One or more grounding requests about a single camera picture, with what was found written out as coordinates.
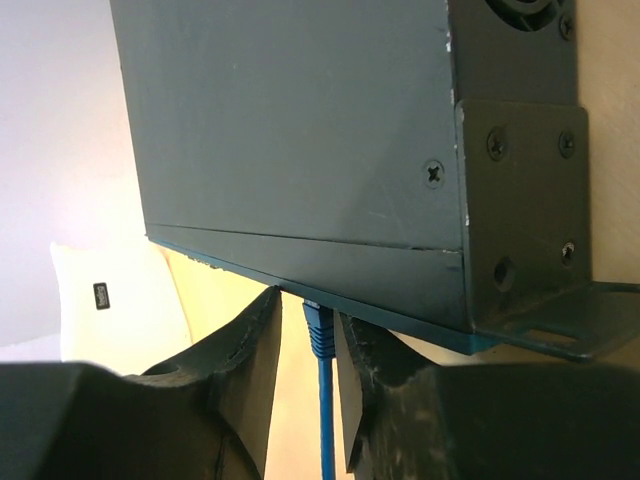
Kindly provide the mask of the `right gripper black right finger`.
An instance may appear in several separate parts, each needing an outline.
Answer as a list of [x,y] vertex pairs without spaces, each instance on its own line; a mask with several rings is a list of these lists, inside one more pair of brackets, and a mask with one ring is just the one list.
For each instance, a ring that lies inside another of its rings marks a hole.
[[334,338],[346,469],[356,479],[448,479],[434,363],[342,313]]

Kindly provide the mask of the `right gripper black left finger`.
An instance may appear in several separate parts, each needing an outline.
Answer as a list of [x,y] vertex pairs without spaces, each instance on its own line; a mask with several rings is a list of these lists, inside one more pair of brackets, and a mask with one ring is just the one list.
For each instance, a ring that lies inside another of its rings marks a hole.
[[269,287],[203,340],[122,377],[118,478],[263,478],[281,327],[281,292]]

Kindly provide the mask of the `dark network switch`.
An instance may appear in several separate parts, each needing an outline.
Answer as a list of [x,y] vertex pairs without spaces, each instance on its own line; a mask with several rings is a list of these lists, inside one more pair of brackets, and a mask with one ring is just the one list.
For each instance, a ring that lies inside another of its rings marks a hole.
[[639,333],[594,279],[572,1],[115,1],[149,239],[464,354]]

